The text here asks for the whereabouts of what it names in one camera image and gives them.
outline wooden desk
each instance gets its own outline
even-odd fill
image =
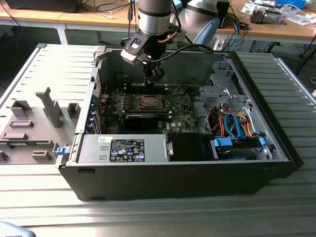
[[[112,0],[96,0],[96,5],[111,2]],[[250,15],[241,13],[242,6],[247,0],[232,0],[233,9],[240,21],[249,24],[248,32],[245,36],[246,40],[261,40],[261,41],[277,41],[277,42],[293,42],[293,43],[310,43],[313,39],[316,30],[314,25],[300,26],[287,19],[283,19],[280,25],[274,24],[252,24]],[[100,10],[113,8],[119,5],[127,4],[128,0],[119,0],[116,4],[100,7]],[[94,10],[92,3],[86,3],[87,9]],[[58,31],[60,41],[67,44],[66,29],[76,30],[94,30],[94,31],[120,31],[127,32],[128,6],[113,10],[111,15],[114,19],[109,19],[98,13],[89,12],[81,9],[79,13],[62,13],[37,10],[13,10],[5,4],[7,11],[19,22],[22,26],[33,27],[49,27],[55,28]],[[316,6],[308,5],[305,11],[316,10]],[[10,16],[0,6],[0,25],[15,25]],[[131,22],[131,32],[134,32],[134,20]],[[234,33],[234,29],[229,23],[226,23],[224,29],[218,29],[216,38],[226,39]]]
[[[250,22],[250,15],[241,13],[242,6],[248,1],[246,0],[232,0],[232,8],[234,9],[235,15],[240,19],[241,22],[249,24],[247,37],[263,37],[263,38],[285,38],[287,40],[312,40],[316,30],[315,25],[308,24],[301,26],[294,22],[283,18],[280,25],[276,24],[253,24]],[[304,8],[304,11],[316,11],[316,6],[310,6],[309,4]],[[227,27],[227,33],[233,34],[234,29]]]
[[[95,0],[96,5],[113,2],[113,0]],[[99,10],[111,9],[120,5],[128,4],[127,0],[119,0],[116,4],[110,4],[100,7]],[[91,11],[95,11],[91,2],[85,4],[85,8]],[[59,23],[62,24],[80,24],[80,25],[93,25],[93,26],[114,26],[114,27],[128,27],[128,6],[120,7],[112,10],[113,14],[102,13],[112,16],[113,19],[105,17],[95,12],[89,12],[85,9],[81,9],[78,13],[63,13],[59,18]],[[136,4],[136,14],[138,15],[138,3]],[[135,27],[135,20],[131,22],[131,29]]]
[[[63,14],[58,11],[37,11],[37,10],[14,10],[11,9],[6,2],[3,2],[4,8],[17,21],[46,22],[58,23],[58,19]],[[12,18],[5,12],[0,4],[0,20],[10,20]]]

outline green circuit board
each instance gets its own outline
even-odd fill
[[[194,117],[191,112],[190,93],[185,92],[183,95],[179,94],[180,87],[169,87],[166,95],[163,95],[163,107],[166,111],[172,111],[172,118],[167,120],[160,120],[157,129],[142,131],[143,134],[162,134],[165,132],[197,132],[198,128],[194,122]],[[108,110],[105,114],[106,132],[108,134],[117,133],[139,133],[139,131],[129,131],[124,127],[124,106],[122,102],[125,97],[123,89],[116,88],[109,94]],[[137,105],[139,96],[129,95],[132,106]]]

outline motherboard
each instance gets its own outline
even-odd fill
[[[108,134],[197,132],[193,94],[185,86],[167,85],[156,91],[135,86],[109,90],[101,100],[103,130]]]

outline warning label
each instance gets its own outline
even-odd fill
[[[145,143],[143,139],[112,140],[111,162],[144,162]]]

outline black box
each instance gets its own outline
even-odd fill
[[[5,0],[11,9],[77,12],[82,0]]]
[[[229,8],[229,4],[230,4],[230,2],[228,0],[218,0],[217,1],[217,4],[216,4],[217,11],[218,11],[217,17],[220,20],[219,25],[218,25],[219,29],[223,28],[224,21],[225,21],[227,11]]]

